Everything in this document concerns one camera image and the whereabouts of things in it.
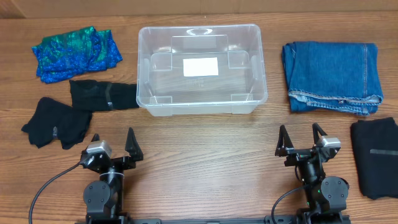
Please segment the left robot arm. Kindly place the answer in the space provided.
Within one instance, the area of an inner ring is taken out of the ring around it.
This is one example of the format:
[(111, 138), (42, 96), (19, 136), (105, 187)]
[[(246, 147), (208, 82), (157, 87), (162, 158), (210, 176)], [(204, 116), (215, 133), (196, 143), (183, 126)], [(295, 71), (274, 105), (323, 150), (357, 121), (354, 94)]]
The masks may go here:
[(136, 168), (136, 163), (144, 159), (132, 128), (127, 133), (125, 151), (128, 155), (112, 158), (110, 145), (95, 134), (81, 152), (80, 165), (99, 174), (99, 179), (83, 192), (86, 223), (132, 223), (123, 209), (124, 172)]

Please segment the small black cloth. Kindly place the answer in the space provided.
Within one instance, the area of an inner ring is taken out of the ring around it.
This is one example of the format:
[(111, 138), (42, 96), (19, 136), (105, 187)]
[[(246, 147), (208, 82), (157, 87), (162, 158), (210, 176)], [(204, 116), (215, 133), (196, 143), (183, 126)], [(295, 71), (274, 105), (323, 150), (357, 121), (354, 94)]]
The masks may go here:
[(35, 113), (21, 128), (38, 148), (58, 139), (63, 149), (82, 142), (90, 126), (92, 112), (78, 110), (49, 97), (39, 100)]

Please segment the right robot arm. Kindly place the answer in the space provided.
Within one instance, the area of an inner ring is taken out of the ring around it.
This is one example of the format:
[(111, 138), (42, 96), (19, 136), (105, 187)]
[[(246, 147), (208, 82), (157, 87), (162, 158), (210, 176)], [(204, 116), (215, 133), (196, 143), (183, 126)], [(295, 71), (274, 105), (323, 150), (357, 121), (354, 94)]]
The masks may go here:
[(271, 222), (278, 223), (275, 215), (277, 205), (288, 195), (303, 190), (307, 207), (297, 210), (295, 215), (284, 218), (291, 223), (350, 223), (344, 216), (349, 183), (337, 176), (327, 176), (323, 164), (334, 158), (341, 149), (337, 137), (327, 135), (318, 123), (312, 124), (313, 146), (296, 149), (284, 125), (280, 126), (279, 138), (275, 149), (277, 157), (284, 157), (286, 167), (294, 167), (296, 178), (301, 186), (281, 195), (271, 209)]

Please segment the black cloth with grey band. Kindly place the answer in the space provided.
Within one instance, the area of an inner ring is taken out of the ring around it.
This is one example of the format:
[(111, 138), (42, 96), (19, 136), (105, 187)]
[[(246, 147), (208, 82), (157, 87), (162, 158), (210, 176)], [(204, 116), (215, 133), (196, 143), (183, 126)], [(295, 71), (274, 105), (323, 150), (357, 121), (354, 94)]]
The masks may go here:
[(78, 110), (112, 111), (138, 108), (136, 84), (70, 80), (72, 106)]

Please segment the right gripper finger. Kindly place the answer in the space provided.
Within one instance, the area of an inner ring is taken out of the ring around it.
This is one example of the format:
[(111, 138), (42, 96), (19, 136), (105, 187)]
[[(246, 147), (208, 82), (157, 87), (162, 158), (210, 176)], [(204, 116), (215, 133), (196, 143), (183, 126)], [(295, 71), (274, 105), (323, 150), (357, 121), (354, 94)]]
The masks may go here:
[(312, 131), (313, 131), (313, 140), (314, 140), (315, 144), (319, 141), (320, 136), (326, 136), (327, 135), (327, 133), (324, 132), (324, 130), (319, 126), (318, 123), (313, 123), (312, 124)]
[(278, 138), (276, 149), (277, 150), (281, 150), (281, 149), (292, 150), (292, 149), (294, 149), (294, 145), (292, 144), (292, 141), (291, 141), (289, 134), (284, 125), (280, 126), (279, 138)]

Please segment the large black cloth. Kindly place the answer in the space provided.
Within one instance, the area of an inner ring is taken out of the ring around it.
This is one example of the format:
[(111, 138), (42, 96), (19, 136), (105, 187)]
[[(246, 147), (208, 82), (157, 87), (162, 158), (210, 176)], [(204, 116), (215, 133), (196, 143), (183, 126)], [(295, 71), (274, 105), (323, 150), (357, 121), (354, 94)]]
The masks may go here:
[(350, 127), (361, 193), (397, 198), (397, 124), (394, 118), (359, 120)]

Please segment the blue green sequin cloth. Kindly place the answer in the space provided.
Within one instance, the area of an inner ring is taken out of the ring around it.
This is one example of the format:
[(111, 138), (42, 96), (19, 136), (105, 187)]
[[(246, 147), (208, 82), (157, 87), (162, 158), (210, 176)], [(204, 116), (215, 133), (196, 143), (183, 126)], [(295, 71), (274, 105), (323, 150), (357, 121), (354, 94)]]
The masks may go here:
[(32, 51), (38, 62), (36, 76), (44, 83), (104, 71), (123, 60), (112, 32), (93, 26), (44, 37)]

